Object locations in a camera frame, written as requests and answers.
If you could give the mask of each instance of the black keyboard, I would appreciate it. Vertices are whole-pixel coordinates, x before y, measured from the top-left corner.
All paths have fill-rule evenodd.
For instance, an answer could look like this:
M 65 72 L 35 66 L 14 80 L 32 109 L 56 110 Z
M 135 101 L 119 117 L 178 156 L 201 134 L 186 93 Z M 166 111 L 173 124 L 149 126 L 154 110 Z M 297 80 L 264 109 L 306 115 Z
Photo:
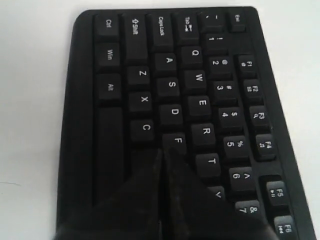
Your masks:
M 257 11 L 89 10 L 66 82 L 57 225 L 175 148 L 235 211 L 315 240 Z

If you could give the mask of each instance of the keyboard frame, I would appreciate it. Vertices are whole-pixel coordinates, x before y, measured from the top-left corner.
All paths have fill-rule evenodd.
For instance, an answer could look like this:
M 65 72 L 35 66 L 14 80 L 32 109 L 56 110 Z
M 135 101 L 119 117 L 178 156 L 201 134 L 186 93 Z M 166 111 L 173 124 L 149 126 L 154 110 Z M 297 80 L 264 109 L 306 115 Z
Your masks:
M 226 11 L 230 7 L 219 7 Z M 60 163 L 57 196 L 57 227 L 68 219 L 85 214 L 92 208 L 92 162 L 94 155 L 94 38 L 93 16 L 99 13 L 141 13 L 191 11 L 201 12 L 216 7 L 168 8 L 168 9 L 117 9 L 87 10 L 76 19 L 70 47 L 69 64 L 63 111 Z M 290 211 L 295 221 L 299 239 L 316 240 L 315 232 L 304 194 L 298 166 L 290 141 L 284 113 L 271 63 L 268 56 L 258 12 L 253 7 L 243 7 L 247 32 L 255 57 L 260 81 L 271 125 L 271 133 L 277 146 L 280 160 L 257 162 L 250 151 L 257 196 L 261 196 L 259 177 L 279 174 L 286 183 Z M 248 137 L 248 128 L 244 127 Z

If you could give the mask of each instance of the black key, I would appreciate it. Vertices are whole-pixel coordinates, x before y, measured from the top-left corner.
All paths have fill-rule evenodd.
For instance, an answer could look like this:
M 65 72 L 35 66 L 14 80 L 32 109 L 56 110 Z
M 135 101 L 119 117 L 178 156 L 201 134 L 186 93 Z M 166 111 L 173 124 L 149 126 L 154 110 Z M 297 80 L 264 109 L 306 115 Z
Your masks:
M 147 143 L 155 139 L 154 122 L 152 120 L 133 120 L 130 122 L 131 141 Z
M 176 77 L 156 79 L 156 100 L 158 102 L 178 102 L 180 100 L 179 83 Z
M 129 93 L 129 112 L 131 114 L 151 114 L 152 98 L 148 91 Z
M 133 150 L 131 152 L 131 173 L 135 174 L 141 170 L 145 165 L 153 162 L 158 155 L 157 148 Z
M 252 176 L 252 168 L 234 167 L 229 169 L 231 189 L 235 192 L 255 191 L 255 181 Z
M 272 206 L 287 206 L 288 196 L 283 181 L 269 181 L 266 183 L 266 191 L 269 197 L 269 202 Z
M 199 46 L 183 46 L 179 50 L 180 67 L 199 69 L 202 67 L 202 52 Z
M 218 116 L 222 131 L 241 131 L 244 127 L 244 118 L 240 107 L 219 108 Z
M 208 59 L 208 79 L 230 79 L 232 66 L 228 56 L 213 56 Z
M 117 72 L 120 69 L 120 48 L 118 43 L 95 45 L 95 71 L 97 73 Z
M 208 96 L 188 96 L 186 98 L 186 120 L 209 120 L 211 107 Z
M 200 178 L 217 178 L 221 175 L 219 156 L 216 153 L 196 155 L 195 167 Z
M 164 151 L 168 151 L 173 148 L 176 149 L 179 154 L 187 154 L 186 136 L 182 132 L 168 133 L 162 135 L 162 147 Z
M 203 70 L 182 72 L 181 90 L 184 95 L 205 94 L 207 92 L 206 74 Z
M 232 33 L 242 33 L 246 31 L 245 15 L 242 7 L 233 7 L 228 10 L 229 30 Z
M 179 46 L 199 43 L 197 16 L 194 13 L 179 12 L 174 15 L 174 23 L 175 38 Z
M 96 77 L 98 100 L 101 105 L 116 104 L 121 101 L 120 74 L 97 74 Z
M 261 218 L 260 204 L 258 200 L 237 201 L 234 207 L 239 213 L 247 214 L 258 219 Z
M 159 106 L 160 127 L 161 128 L 180 128 L 183 126 L 182 108 L 179 104 Z
M 209 81 L 209 96 L 212 105 L 235 105 L 237 90 L 234 81 Z
M 147 64 L 147 33 L 145 15 L 122 15 L 126 64 Z
M 223 56 L 228 54 L 228 43 L 223 34 L 206 34 L 202 40 L 203 54 Z
M 247 159 L 249 157 L 248 143 L 243 135 L 224 137 L 223 148 L 227 159 Z
M 126 69 L 126 80 L 129 90 L 148 90 L 150 72 L 147 66 L 129 66 Z
M 263 95 L 260 82 L 257 79 L 243 81 L 244 96 L 248 103 L 262 103 Z
M 125 181 L 123 111 L 98 108 L 94 161 L 94 202 L 106 201 Z
M 238 56 L 238 64 L 242 78 L 254 78 L 256 76 L 256 63 L 253 55 Z
M 225 189 L 223 186 L 209 186 L 208 189 L 214 193 L 219 200 L 226 200 Z
M 273 160 L 276 157 L 274 139 L 271 134 L 259 134 L 255 136 L 257 148 L 257 160 Z
M 201 33 L 221 33 L 224 30 L 225 16 L 220 9 L 201 12 L 199 21 Z
M 118 42 L 119 20 L 118 15 L 113 13 L 99 13 L 94 16 L 95 41 Z
M 269 118 L 265 106 L 249 107 L 251 124 L 255 129 L 267 129 L 269 127 Z
M 151 29 L 150 45 L 154 52 L 173 52 L 174 38 L 169 13 L 152 13 L 147 16 Z
M 274 228 L 279 240 L 298 240 L 297 230 L 292 216 L 275 217 Z
M 155 77 L 170 77 L 177 75 L 177 60 L 174 53 L 156 53 L 153 57 Z
M 216 145 L 214 125 L 212 123 L 191 125 L 192 146 L 195 149 L 212 149 Z

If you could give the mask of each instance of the white table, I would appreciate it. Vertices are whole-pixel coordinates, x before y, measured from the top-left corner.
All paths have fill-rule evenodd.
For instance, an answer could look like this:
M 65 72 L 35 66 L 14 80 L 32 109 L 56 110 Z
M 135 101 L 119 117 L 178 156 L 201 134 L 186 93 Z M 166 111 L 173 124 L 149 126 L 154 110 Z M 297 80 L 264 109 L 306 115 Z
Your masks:
M 76 17 L 87 9 L 222 5 L 251 5 L 259 11 L 320 237 L 319 1 L 1 0 L 0 239 L 49 240 L 54 235 L 65 83 Z

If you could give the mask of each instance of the space bar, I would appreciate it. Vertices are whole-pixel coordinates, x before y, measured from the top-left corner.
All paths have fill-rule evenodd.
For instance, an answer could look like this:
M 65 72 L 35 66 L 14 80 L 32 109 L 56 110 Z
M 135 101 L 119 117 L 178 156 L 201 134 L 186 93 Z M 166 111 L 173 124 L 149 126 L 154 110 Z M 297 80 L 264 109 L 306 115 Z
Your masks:
M 123 111 L 120 107 L 97 111 L 94 205 L 107 200 L 124 183 Z

